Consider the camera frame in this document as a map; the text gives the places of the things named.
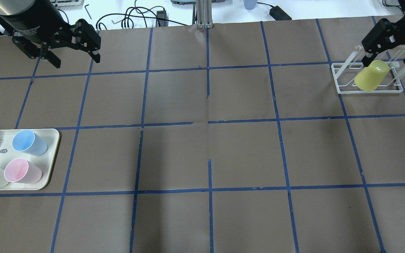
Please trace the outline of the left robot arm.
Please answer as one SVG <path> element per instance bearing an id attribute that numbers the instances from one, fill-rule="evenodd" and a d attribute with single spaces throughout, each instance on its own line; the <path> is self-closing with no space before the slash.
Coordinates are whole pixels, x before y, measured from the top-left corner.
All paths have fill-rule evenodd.
<path id="1" fill-rule="evenodd" d="M 56 68 L 61 59 L 55 48 L 72 48 L 100 62 L 101 37 L 85 19 L 71 25 L 49 0 L 0 0 L 0 24 L 12 42 L 30 59 L 48 61 Z"/>

